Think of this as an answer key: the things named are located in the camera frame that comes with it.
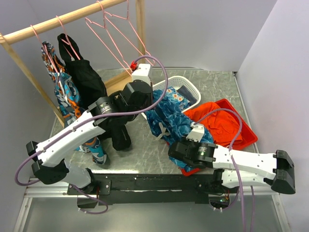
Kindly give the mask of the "blue shark print shorts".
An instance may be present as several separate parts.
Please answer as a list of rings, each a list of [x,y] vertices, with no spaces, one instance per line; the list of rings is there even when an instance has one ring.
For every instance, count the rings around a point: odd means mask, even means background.
[[[193,121],[183,114],[176,103],[166,97],[152,110],[145,112],[151,132],[171,146],[191,131]]]

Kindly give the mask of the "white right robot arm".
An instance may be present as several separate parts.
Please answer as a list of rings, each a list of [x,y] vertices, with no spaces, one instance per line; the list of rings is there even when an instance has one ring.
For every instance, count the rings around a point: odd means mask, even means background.
[[[218,193],[238,186],[269,185],[275,192],[295,194],[295,165],[284,150],[259,154],[183,139],[170,146],[168,155],[191,168],[220,170],[211,181]]]

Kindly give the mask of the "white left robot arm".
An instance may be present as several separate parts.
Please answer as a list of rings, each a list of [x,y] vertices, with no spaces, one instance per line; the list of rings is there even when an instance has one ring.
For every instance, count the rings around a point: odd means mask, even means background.
[[[134,80],[122,91],[98,98],[75,122],[49,140],[29,142],[28,153],[38,154],[31,166],[34,176],[46,185],[65,181],[85,194],[94,192],[96,182],[92,172],[74,166],[65,156],[90,139],[134,120],[143,109],[150,108],[152,93],[150,81]]]

